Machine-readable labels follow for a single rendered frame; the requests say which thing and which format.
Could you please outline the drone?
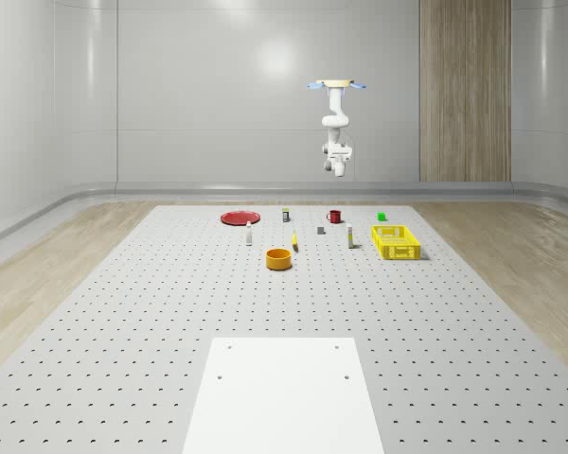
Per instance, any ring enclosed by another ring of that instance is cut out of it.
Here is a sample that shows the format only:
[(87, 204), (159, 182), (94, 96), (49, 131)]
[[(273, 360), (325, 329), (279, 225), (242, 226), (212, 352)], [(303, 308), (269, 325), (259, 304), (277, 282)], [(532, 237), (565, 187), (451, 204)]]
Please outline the drone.
[(348, 79), (320, 79), (315, 82), (310, 82), (307, 84), (307, 87), (310, 89), (320, 89), (320, 88), (357, 88), (357, 89), (365, 89), (366, 85), (361, 84), (359, 82), (355, 82), (354, 80)]

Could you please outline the yellow bowl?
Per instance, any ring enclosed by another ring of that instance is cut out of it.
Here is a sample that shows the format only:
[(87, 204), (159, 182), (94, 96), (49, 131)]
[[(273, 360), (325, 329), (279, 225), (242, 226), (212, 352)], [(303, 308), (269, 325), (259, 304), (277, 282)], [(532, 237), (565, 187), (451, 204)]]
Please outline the yellow bowl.
[(292, 253), (286, 249), (271, 249), (266, 252), (266, 267), (273, 271), (284, 271), (292, 266)]

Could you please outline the yellow basket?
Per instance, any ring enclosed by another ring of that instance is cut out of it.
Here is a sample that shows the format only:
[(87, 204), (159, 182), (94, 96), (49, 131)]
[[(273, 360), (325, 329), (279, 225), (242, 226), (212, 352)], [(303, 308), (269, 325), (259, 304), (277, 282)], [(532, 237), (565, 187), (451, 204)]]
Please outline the yellow basket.
[(419, 241), (404, 225), (373, 225), (371, 239), (383, 259), (421, 258)]

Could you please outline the red plate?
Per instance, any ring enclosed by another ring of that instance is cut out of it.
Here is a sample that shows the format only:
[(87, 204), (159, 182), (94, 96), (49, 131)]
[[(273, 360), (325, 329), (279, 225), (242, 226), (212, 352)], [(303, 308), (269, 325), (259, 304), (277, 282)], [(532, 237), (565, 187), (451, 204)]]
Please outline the red plate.
[(248, 222), (259, 222), (260, 214), (252, 211), (231, 211), (221, 215), (221, 221), (227, 225), (245, 226)]

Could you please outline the white board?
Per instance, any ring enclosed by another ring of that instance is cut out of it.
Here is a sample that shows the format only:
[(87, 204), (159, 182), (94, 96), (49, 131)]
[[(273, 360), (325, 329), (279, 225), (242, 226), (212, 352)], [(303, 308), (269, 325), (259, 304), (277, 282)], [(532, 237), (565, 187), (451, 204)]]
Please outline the white board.
[(383, 454), (354, 339), (214, 339), (183, 454)]

